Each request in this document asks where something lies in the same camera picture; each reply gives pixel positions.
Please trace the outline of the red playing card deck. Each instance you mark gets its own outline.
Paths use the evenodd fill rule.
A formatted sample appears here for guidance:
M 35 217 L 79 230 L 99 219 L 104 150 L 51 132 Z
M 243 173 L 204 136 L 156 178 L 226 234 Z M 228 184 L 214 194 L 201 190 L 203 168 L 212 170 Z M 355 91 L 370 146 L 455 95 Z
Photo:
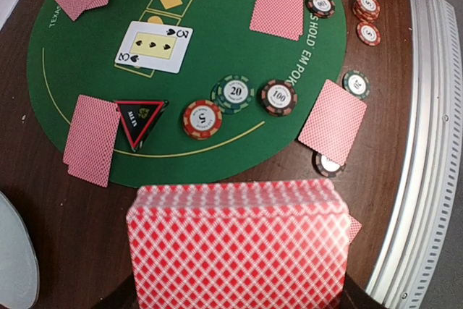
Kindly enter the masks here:
M 126 215 L 141 308 L 337 308 L 349 209 L 327 179 L 144 186 Z

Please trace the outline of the green chips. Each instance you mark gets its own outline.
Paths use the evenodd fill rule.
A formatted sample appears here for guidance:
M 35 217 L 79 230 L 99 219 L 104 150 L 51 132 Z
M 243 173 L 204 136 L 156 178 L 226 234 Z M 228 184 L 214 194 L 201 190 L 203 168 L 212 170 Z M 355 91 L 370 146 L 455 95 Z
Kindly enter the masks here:
M 255 97 L 255 89 L 243 75 L 227 75 L 211 91 L 211 100 L 223 114 L 238 114 L 246 109 Z

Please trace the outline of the three of spades card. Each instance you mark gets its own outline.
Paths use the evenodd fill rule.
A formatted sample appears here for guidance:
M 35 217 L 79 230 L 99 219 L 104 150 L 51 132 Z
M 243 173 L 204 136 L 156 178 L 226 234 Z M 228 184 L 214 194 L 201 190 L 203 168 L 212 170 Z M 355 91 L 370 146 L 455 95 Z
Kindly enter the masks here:
M 116 54 L 116 64 L 179 73 L 193 29 L 132 21 Z

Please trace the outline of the black white chip stack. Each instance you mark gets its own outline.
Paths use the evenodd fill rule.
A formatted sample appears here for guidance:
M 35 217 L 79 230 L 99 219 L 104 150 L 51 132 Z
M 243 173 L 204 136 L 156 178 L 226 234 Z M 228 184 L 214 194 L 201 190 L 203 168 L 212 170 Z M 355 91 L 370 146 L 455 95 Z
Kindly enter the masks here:
M 343 172 L 346 167 L 346 165 L 341 166 L 331 161 L 326 156 L 318 152 L 313 154 L 313 166 L 320 175 L 327 178 L 337 176 L 339 173 Z

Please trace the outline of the triangular black red dealer button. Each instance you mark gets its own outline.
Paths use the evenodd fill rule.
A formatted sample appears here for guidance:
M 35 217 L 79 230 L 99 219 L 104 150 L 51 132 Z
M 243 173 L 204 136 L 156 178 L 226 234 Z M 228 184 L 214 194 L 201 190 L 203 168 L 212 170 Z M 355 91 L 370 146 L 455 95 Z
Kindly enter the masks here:
M 122 129 L 134 153 L 142 148 L 156 122 L 169 106 L 167 100 L 119 100 L 115 104 L 121 114 Z

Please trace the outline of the orange chip stack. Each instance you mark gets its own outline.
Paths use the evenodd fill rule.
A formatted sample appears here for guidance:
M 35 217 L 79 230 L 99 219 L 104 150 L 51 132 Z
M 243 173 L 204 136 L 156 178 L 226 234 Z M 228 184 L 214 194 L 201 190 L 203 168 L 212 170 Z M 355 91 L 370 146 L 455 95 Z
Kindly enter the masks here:
M 381 8 L 377 0 L 355 0 L 352 11 L 361 21 L 375 22 L 379 17 Z

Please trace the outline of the black chips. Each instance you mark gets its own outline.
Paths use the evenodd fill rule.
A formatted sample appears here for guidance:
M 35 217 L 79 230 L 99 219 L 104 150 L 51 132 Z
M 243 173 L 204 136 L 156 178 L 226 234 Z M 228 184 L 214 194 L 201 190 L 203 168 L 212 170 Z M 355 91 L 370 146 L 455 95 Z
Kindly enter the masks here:
M 333 0 L 306 0 L 307 9 L 319 18 L 329 18 L 336 11 Z
M 274 117 L 290 115 L 298 102 L 298 95 L 291 83 L 283 80 L 270 80 L 260 91 L 264 109 Z

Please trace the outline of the red chips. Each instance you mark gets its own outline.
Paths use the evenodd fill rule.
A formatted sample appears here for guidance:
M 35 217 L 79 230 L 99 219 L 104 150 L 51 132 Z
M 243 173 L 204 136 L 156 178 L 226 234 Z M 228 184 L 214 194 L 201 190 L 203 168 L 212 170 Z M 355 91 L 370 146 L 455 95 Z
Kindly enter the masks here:
M 377 46 L 381 42 L 381 34 L 373 23 L 359 22 L 356 31 L 359 39 L 368 46 Z
M 192 102 L 183 113 L 184 131 L 196 140 L 207 140 L 221 128 L 223 121 L 219 107 L 209 100 Z

